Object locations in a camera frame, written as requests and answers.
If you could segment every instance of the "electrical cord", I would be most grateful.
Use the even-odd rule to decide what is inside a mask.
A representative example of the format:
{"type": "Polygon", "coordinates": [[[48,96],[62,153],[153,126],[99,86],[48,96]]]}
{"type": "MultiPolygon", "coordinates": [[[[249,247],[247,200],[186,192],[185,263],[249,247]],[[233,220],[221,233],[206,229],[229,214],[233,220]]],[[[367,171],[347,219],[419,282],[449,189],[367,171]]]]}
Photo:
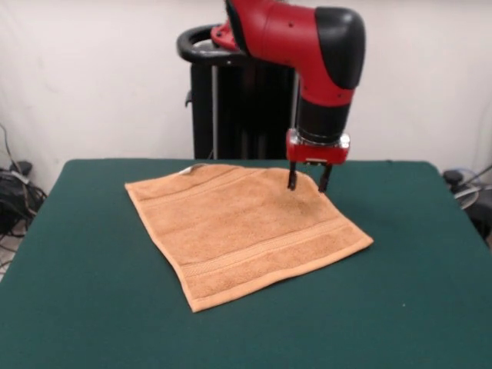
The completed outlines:
{"type": "Polygon", "coordinates": [[[10,260],[7,260],[5,263],[1,263],[0,264],[0,269],[3,269],[3,267],[6,267],[7,265],[9,265],[10,263],[12,263],[12,259],[10,260]]]}
{"type": "Polygon", "coordinates": [[[47,196],[23,175],[21,165],[12,157],[8,133],[1,123],[0,130],[4,133],[6,154],[12,162],[11,170],[0,169],[0,235],[22,238],[23,234],[14,233],[13,229],[24,222],[27,231],[47,196]]]}
{"type": "Polygon", "coordinates": [[[468,188],[466,190],[457,192],[456,194],[454,194],[454,198],[458,199],[458,198],[462,198],[464,196],[467,196],[469,194],[474,194],[474,193],[478,193],[481,191],[487,191],[487,190],[492,190],[492,185],[489,184],[487,186],[482,186],[482,187],[473,186],[472,188],[468,188]]]}
{"type": "Polygon", "coordinates": [[[486,167],[483,171],[478,172],[472,178],[470,178],[470,179],[466,180],[465,182],[463,182],[463,185],[470,184],[471,182],[475,181],[476,179],[480,178],[482,175],[484,175],[485,173],[487,173],[490,169],[492,169],[492,164],[489,165],[488,167],[486,167]]]}
{"type": "MultiPolygon", "coordinates": [[[[0,129],[3,130],[3,137],[4,137],[4,141],[5,141],[5,150],[7,150],[7,155],[8,157],[10,158],[10,161],[12,162],[12,164],[15,166],[15,168],[17,169],[18,173],[20,175],[22,175],[22,170],[21,170],[21,167],[20,165],[18,164],[17,161],[14,160],[14,158],[12,157],[12,153],[10,152],[10,147],[8,146],[8,133],[7,133],[7,129],[4,127],[4,125],[2,123],[0,123],[0,129]]],[[[26,188],[26,184],[24,182],[21,183],[21,186],[22,186],[22,191],[24,192],[24,203],[25,203],[25,208],[33,215],[37,215],[37,212],[32,210],[30,207],[29,207],[29,201],[28,201],[28,194],[27,194],[27,188],[26,188]]]]}
{"type": "Polygon", "coordinates": [[[468,175],[470,175],[471,178],[476,178],[477,179],[477,183],[479,185],[482,185],[482,181],[477,177],[477,173],[472,171],[471,169],[468,169],[468,168],[452,168],[450,169],[450,171],[460,171],[462,173],[467,173],[468,175]]]}

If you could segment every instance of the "green table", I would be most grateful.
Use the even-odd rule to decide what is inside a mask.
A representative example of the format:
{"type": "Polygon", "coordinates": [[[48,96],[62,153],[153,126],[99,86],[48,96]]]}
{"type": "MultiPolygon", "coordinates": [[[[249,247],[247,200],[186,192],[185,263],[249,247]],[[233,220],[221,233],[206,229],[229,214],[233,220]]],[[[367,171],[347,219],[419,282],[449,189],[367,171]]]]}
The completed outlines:
{"type": "Polygon", "coordinates": [[[65,166],[0,283],[1,368],[492,366],[492,259],[435,168],[335,168],[374,244],[193,314],[123,187],[192,162],[65,166]]]}

